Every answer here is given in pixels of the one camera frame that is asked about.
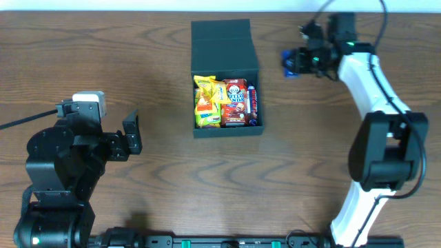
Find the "blue Eclipse mint box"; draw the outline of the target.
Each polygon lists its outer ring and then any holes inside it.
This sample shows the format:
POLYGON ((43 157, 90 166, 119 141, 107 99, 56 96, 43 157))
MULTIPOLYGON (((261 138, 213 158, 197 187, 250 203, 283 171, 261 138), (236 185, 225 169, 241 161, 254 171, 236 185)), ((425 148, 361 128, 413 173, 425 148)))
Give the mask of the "blue Eclipse mint box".
POLYGON ((292 56, 294 55, 294 50, 283 50, 281 52, 281 65, 283 67, 283 75, 287 79, 296 79, 299 77, 299 73, 295 72, 292 66, 294 62, 292 61, 292 56))

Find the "yellow orange candy packet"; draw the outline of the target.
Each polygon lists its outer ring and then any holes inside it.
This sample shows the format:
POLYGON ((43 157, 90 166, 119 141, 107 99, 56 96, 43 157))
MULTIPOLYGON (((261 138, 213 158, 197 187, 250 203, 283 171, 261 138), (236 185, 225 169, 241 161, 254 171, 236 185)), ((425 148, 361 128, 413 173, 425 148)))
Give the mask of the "yellow orange candy packet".
POLYGON ((211 102, 213 87, 212 81, 215 81, 215 76, 194 76, 194 82, 198 86, 199 95, 195 101, 195 114, 213 114, 216 113, 218 108, 216 104, 211 102))

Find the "blue Dairy Milk bar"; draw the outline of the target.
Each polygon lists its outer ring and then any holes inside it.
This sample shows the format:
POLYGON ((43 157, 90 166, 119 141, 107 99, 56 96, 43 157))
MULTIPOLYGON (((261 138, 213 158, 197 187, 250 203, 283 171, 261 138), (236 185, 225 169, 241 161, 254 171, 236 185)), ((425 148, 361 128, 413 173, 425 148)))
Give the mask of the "blue Dairy Milk bar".
POLYGON ((257 106, 256 88, 249 85, 247 88, 247 114, 250 126, 257 126, 258 122, 258 106, 257 106))

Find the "green Pretz snack box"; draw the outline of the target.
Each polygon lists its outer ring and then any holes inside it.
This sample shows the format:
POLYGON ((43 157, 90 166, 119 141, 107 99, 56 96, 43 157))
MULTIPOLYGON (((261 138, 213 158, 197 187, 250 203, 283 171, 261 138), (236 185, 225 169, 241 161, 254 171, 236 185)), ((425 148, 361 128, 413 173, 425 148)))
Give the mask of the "green Pretz snack box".
MULTIPOLYGON (((194 100, 197 100, 199 95, 198 88, 194 90, 194 100)), ((195 109, 195 124, 197 128, 219 128, 221 126, 221 107, 219 104, 215 103, 218 108, 216 113, 213 114, 201 114, 196 115, 195 109)))

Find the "small yellow snack packet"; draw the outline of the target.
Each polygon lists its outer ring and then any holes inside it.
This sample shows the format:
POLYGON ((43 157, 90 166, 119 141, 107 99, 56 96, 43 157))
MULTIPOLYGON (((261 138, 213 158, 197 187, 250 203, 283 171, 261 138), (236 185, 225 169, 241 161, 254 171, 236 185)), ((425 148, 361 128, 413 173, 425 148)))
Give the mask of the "small yellow snack packet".
POLYGON ((232 102, 227 95, 227 84, 225 82, 211 79, 210 83, 212 87, 211 102, 219 104, 230 104, 232 102))

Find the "black container box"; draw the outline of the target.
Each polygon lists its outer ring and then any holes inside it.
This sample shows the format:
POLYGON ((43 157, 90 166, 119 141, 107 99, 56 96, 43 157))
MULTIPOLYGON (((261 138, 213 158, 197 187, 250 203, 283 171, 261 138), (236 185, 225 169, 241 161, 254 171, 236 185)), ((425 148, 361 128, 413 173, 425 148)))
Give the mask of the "black container box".
POLYGON ((265 129, 259 63, 252 41, 250 20, 191 22, 191 75, 217 79, 246 79, 256 88, 257 124, 251 127, 194 127, 194 138, 258 136, 265 129))

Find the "red Hello Panda box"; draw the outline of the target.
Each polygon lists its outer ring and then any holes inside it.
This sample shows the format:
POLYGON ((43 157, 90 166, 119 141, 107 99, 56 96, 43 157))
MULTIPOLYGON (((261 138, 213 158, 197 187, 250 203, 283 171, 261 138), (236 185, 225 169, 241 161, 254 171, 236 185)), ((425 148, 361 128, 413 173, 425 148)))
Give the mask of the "red Hello Panda box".
POLYGON ((231 103, 221 106, 223 127, 242 127, 247 123, 247 82, 245 79, 224 79, 231 103))

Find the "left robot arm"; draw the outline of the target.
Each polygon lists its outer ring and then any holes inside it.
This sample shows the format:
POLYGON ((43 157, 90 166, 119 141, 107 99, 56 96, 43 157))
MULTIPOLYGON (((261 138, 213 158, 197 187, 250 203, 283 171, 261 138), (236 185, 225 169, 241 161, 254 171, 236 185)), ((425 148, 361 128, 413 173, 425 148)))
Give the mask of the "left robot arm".
POLYGON ((95 219, 90 198, 106 163, 127 161, 143 148, 137 111, 123 130, 104 132, 101 110, 94 101, 63 101, 58 121, 28 141, 32 184, 23 192, 16 246, 87 247, 95 219))

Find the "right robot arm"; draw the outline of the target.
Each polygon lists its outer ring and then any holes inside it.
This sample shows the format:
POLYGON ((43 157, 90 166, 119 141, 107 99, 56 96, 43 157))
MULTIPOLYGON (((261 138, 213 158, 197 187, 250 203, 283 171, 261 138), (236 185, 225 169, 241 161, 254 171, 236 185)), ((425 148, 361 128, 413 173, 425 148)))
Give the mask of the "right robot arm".
POLYGON ((282 54, 287 75, 325 74, 335 69, 362 119, 351 145, 349 191, 330 236, 321 247, 364 247, 368 233, 388 200, 402 200, 421 187, 427 171, 425 114, 412 112, 382 73, 375 48, 344 41, 320 48, 300 47, 282 54))

